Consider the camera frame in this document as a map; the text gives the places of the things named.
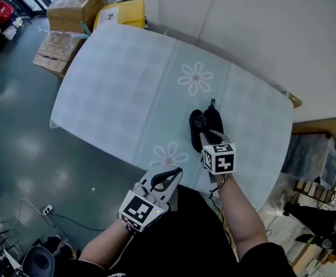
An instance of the table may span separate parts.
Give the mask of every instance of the table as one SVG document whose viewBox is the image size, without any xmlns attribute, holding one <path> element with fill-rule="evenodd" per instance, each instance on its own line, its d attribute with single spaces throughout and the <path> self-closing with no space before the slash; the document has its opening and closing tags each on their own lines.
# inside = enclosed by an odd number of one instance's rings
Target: table
<svg viewBox="0 0 336 277">
<path fill-rule="evenodd" d="M 195 46 L 125 25 L 99 26 L 69 67 L 50 126 L 145 170 L 180 166 L 181 184 L 207 193 L 213 184 L 191 146 L 188 117 L 212 98 L 236 144 L 236 180 L 260 208 L 286 155 L 292 103 Z"/>
</svg>

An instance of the yellow plastic bin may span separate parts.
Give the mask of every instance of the yellow plastic bin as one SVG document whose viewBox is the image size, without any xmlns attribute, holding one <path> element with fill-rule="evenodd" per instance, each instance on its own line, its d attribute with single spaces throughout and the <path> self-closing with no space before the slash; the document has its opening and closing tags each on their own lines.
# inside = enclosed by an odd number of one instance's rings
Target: yellow plastic bin
<svg viewBox="0 0 336 277">
<path fill-rule="evenodd" d="M 132 27 L 144 29 L 144 0 L 131 0 L 105 6 L 97 14 L 93 30 L 96 30 L 100 24 L 104 23 L 131 25 Z"/>
</svg>

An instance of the stacked cardboard box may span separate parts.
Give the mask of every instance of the stacked cardboard box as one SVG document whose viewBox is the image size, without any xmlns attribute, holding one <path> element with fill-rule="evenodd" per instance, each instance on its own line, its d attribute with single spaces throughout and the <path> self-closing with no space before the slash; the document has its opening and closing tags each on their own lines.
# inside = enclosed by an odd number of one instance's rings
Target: stacked cardboard box
<svg viewBox="0 0 336 277">
<path fill-rule="evenodd" d="M 92 30 L 97 13 L 107 0 L 55 0 L 47 10 L 50 31 L 41 44 L 33 63 L 64 78 L 85 39 L 81 22 Z"/>
</svg>

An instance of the black shirt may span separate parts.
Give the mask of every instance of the black shirt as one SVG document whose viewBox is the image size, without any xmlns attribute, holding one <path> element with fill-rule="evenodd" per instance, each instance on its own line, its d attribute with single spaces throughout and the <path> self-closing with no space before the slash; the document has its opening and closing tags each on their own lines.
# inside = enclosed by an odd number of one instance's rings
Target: black shirt
<svg viewBox="0 0 336 277">
<path fill-rule="evenodd" d="M 164 214 L 134 237 L 109 272 L 74 261 L 69 264 L 67 275 L 295 276 L 283 248 L 274 243 L 253 247 L 238 263 L 218 217 L 204 212 L 200 218 L 201 211 Z"/>
</svg>

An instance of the red bag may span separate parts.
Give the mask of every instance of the red bag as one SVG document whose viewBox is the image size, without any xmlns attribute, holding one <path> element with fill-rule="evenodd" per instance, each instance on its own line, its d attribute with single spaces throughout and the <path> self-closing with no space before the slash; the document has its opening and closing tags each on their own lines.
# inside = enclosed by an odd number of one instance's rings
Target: red bag
<svg viewBox="0 0 336 277">
<path fill-rule="evenodd" d="M 14 12 L 14 7 L 0 0 L 0 25 L 6 23 Z"/>
</svg>

